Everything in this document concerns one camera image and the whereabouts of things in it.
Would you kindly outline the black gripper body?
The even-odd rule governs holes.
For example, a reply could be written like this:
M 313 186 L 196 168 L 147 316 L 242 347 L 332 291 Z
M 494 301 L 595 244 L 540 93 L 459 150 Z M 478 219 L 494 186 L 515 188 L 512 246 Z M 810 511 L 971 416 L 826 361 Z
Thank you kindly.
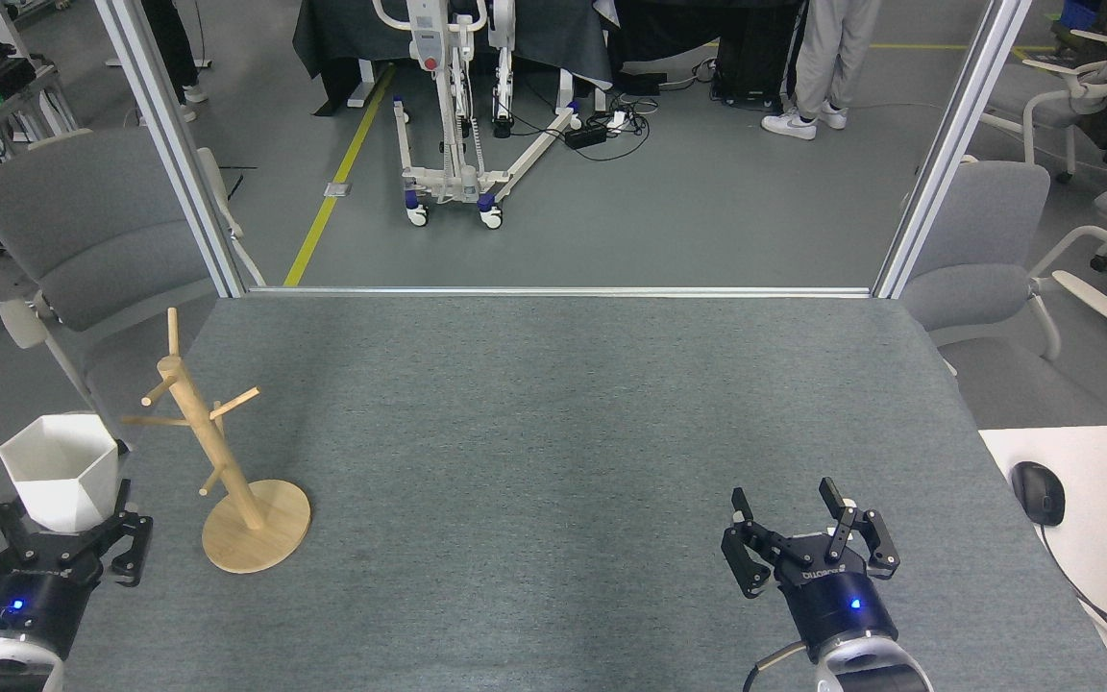
M 861 555 L 836 547 L 840 559 L 827 561 L 832 538 L 825 533 L 792 537 L 790 543 L 775 564 L 775 578 L 814 664 L 832 650 L 835 640 L 866 634 L 898 638 Z
M 56 537 L 42 537 L 22 562 L 10 548 L 0 552 L 0 638 L 40 645 L 66 660 L 89 596 L 104 566 L 93 552 L 75 552 Z

